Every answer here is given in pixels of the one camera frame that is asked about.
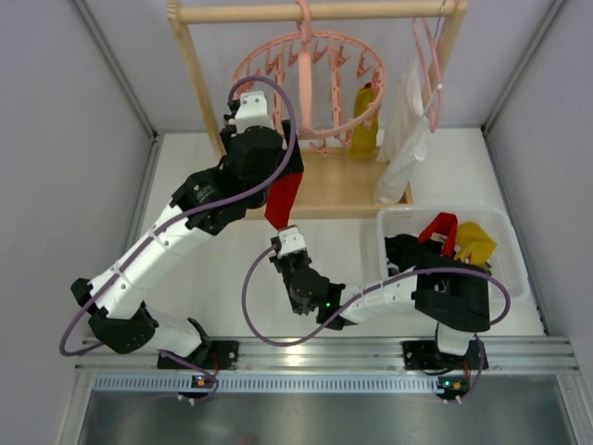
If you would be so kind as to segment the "pink round clip hanger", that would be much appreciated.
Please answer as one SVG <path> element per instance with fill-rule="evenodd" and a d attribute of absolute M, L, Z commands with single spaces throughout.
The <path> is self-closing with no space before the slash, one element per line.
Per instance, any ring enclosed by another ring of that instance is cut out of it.
<path fill-rule="evenodd" d="M 249 53 L 235 70 L 233 81 L 262 74 L 283 86 L 292 70 L 300 137 L 322 154 L 328 152 L 329 138 L 349 152 L 354 127 L 379 114 L 386 88 L 385 65 L 362 41 L 341 32 L 314 29 L 309 2 L 296 4 L 303 13 L 296 31 L 273 38 Z M 355 118 L 356 95 L 365 83 L 372 84 L 375 99 Z"/>

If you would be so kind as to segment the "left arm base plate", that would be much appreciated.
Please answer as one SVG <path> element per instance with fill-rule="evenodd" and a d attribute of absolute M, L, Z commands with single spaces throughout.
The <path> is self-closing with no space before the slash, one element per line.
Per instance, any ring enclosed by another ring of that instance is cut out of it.
<path fill-rule="evenodd" d="M 185 362 L 206 371 L 226 371 L 236 368 L 239 359 L 240 343 L 236 340 L 214 339 L 207 351 L 200 351 L 195 357 L 183 358 Z M 161 370 L 190 370 L 190 367 L 174 361 L 172 358 L 158 356 L 157 369 Z"/>

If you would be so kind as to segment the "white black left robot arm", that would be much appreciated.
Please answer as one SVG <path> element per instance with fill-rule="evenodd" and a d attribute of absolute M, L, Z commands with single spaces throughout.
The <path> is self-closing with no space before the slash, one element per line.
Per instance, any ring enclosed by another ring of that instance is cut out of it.
<path fill-rule="evenodd" d="M 190 174 L 158 219 L 105 272 L 72 284 L 97 347 L 128 354 L 149 346 L 195 364 L 208 355 L 210 339 L 196 320 L 152 311 L 146 295 L 194 249 L 264 206 L 272 184 L 304 170 L 289 120 L 280 131 L 256 125 L 243 132 L 229 127 L 222 135 L 226 153 L 217 165 Z"/>

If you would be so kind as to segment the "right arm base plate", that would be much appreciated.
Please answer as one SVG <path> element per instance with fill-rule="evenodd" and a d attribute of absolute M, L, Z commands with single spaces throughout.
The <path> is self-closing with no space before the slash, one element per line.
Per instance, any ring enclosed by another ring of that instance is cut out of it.
<path fill-rule="evenodd" d="M 441 371 L 477 370 L 484 357 L 476 340 L 471 340 L 467 352 L 457 356 L 441 352 L 434 340 L 408 340 L 401 343 L 404 368 L 408 371 L 425 371 L 429 373 Z"/>

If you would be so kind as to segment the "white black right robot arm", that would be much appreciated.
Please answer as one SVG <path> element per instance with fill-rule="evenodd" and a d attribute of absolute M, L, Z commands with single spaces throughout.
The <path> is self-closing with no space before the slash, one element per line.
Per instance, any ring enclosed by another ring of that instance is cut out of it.
<path fill-rule="evenodd" d="M 341 331 L 383 315 L 420 313 L 435 322 L 435 339 L 408 349 L 410 369 L 434 375 L 464 369 L 475 334 L 490 329 L 488 282 L 478 268 L 424 253 L 392 281 L 348 287 L 311 267 L 306 250 L 270 257 L 283 279 L 292 310 L 316 313 L 316 323 Z"/>

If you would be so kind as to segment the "red sock with pompom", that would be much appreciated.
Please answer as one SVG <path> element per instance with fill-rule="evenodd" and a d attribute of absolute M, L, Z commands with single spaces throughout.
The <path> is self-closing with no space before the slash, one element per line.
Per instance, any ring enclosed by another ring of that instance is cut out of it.
<path fill-rule="evenodd" d="M 431 240 L 434 234 L 442 235 L 445 241 L 441 248 L 441 255 L 453 258 L 455 255 L 458 224 L 458 218 L 455 214 L 440 212 L 419 234 L 418 241 L 423 244 Z"/>
<path fill-rule="evenodd" d="M 264 217 L 274 229 L 288 226 L 303 175 L 303 172 L 291 173 L 271 185 Z"/>

